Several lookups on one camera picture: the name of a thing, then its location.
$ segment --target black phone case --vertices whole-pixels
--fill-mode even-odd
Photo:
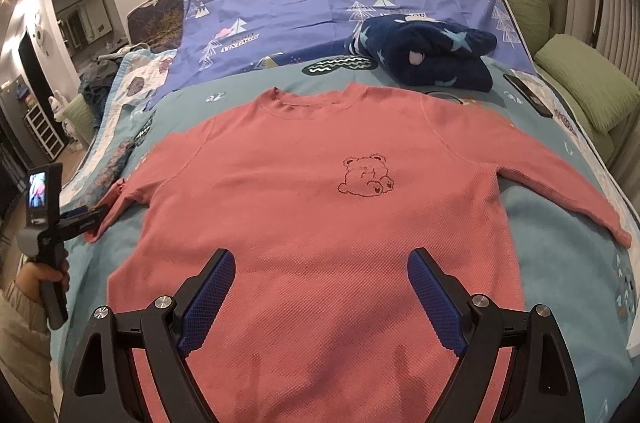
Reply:
[[[513,74],[507,74],[506,72],[504,73],[504,78],[518,90],[518,92],[524,97],[524,99],[529,102],[529,104],[535,109],[538,114],[540,114],[540,116],[546,118],[554,117],[554,113],[552,113],[545,106],[545,104],[540,101],[540,98],[538,96],[533,94],[531,89],[527,87],[521,79],[519,79],[517,76],[514,76]]]

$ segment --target waffle knit fabric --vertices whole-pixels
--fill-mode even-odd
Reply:
[[[422,423],[456,358],[409,284],[411,250],[426,247],[471,294],[524,307],[497,174],[630,245],[599,192],[497,114],[357,83],[307,97],[274,88],[167,136],[132,173],[97,237],[133,201],[149,210],[108,303],[146,308],[224,247],[236,281],[188,358],[220,421]],[[500,353],[477,421],[491,419],[507,366]]]

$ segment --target quilt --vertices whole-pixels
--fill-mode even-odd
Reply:
[[[166,82],[147,108],[172,90],[265,67],[348,54],[367,18],[413,14],[494,34],[492,58],[534,72],[501,0],[184,0],[182,43]]]

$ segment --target person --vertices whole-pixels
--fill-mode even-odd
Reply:
[[[28,262],[0,295],[0,372],[34,423],[53,423],[49,350],[50,332],[40,298],[40,282],[61,282],[69,289],[69,264],[60,271]]]

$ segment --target sweatshirt sleeve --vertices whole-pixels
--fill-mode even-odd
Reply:
[[[569,163],[497,111],[424,96],[422,108],[443,143],[465,160],[490,165],[566,210],[587,215],[629,248],[631,236],[603,194]]]
[[[34,423],[53,423],[44,308],[12,282],[0,295],[0,371]]]
[[[146,154],[127,180],[111,185],[97,206],[107,204],[109,213],[95,234],[85,234],[93,243],[117,221],[134,202],[150,206],[158,188],[185,168],[206,142],[213,120],[205,121],[185,133],[170,134]]]

